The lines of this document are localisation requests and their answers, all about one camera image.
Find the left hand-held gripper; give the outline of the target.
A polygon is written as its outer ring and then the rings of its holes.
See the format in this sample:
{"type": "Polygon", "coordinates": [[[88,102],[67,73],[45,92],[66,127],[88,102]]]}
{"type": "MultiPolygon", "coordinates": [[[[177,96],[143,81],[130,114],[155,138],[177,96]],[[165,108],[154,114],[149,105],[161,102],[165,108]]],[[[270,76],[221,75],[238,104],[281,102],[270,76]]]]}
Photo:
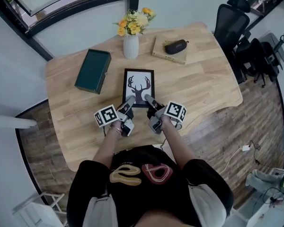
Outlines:
{"type": "Polygon", "coordinates": [[[120,121],[122,136],[130,136],[132,130],[134,129],[134,124],[132,122],[133,111],[131,108],[135,100],[135,96],[130,96],[122,105],[119,106],[118,110],[115,109],[114,105],[109,105],[96,111],[94,113],[94,118],[98,127],[103,128],[115,121],[120,121]]]}

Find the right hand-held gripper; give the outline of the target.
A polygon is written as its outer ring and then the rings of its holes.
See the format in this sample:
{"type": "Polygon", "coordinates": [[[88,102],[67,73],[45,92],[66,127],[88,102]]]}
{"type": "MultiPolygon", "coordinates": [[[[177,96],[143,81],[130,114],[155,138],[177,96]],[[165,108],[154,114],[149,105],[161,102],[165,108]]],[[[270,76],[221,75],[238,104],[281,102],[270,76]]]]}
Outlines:
{"type": "Polygon", "coordinates": [[[169,117],[173,126],[177,130],[182,129],[182,124],[187,113],[187,110],[183,105],[169,101],[169,103],[165,106],[158,103],[149,94],[145,95],[145,99],[150,105],[150,108],[147,111],[147,117],[149,118],[148,125],[154,133],[161,134],[161,118],[163,116],[169,117]]]}

